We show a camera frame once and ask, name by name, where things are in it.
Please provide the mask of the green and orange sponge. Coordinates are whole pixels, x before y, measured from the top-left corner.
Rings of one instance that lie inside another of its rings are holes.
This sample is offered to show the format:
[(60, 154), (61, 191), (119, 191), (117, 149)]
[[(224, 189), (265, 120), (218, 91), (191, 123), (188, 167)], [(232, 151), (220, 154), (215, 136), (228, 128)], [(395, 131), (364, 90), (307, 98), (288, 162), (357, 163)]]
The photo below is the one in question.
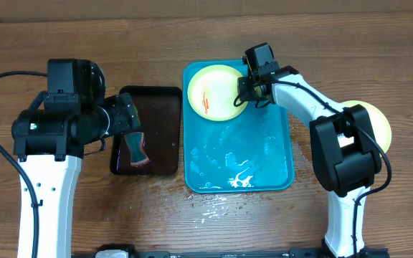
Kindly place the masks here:
[(126, 134), (124, 138), (130, 152), (130, 165), (132, 167), (139, 167), (147, 164), (150, 159), (144, 151), (144, 133), (131, 132)]

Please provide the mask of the green plate top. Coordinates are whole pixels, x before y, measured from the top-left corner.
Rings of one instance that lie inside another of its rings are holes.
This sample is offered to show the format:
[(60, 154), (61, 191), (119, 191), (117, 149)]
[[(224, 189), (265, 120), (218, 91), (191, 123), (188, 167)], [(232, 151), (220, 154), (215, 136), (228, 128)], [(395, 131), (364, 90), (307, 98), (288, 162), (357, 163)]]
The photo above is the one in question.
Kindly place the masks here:
[(247, 107), (247, 102), (238, 107), (234, 105), (240, 77), (241, 72), (224, 64), (213, 64), (200, 69), (188, 85), (190, 106), (207, 120), (226, 121), (237, 117)]

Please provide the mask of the green plate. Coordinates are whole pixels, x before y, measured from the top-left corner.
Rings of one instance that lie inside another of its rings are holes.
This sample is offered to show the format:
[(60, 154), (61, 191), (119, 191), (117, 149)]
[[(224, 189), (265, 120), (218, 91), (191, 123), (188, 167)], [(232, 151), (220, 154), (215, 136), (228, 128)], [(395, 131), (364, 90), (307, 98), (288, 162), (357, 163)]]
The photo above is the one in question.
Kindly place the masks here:
[(348, 100), (343, 102), (346, 107), (353, 107), (354, 105), (361, 105), (366, 108), (371, 119), (371, 125), (374, 131), (376, 142), (386, 153), (391, 145), (392, 131), (389, 121), (386, 116), (377, 107), (370, 103), (360, 100)]
[(200, 69), (188, 85), (190, 106), (207, 120), (226, 121), (237, 117), (247, 107), (247, 102), (238, 107), (234, 105), (240, 77), (241, 72), (224, 64), (213, 64)]

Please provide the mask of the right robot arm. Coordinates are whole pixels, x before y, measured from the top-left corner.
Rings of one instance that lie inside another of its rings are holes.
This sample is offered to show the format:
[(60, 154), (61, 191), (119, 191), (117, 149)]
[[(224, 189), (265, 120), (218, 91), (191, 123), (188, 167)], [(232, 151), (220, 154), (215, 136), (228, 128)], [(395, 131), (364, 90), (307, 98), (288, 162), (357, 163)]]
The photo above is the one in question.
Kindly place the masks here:
[(265, 100), (285, 108), (308, 127), (313, 170), (328, 192), (325, 255), (364, 256), (364, 203), (375, 192), (374, 176), (388, 163), (367, 109), (331, 100), (290, 66), (241, 77), (237, 90), (234, 105)]

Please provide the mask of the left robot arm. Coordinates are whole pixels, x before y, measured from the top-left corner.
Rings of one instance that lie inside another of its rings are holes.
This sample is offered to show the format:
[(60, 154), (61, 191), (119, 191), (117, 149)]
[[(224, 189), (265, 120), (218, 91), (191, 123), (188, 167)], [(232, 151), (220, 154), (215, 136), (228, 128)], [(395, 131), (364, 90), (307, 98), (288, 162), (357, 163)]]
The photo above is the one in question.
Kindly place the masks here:
[(21, 179), (18, 257), (70, 257), (72, 208), (85, 146), (139, 128), (128, 93), (107, 97), (101, 68), (86, 59), (51, 59), (47, 90), (14, 121)]

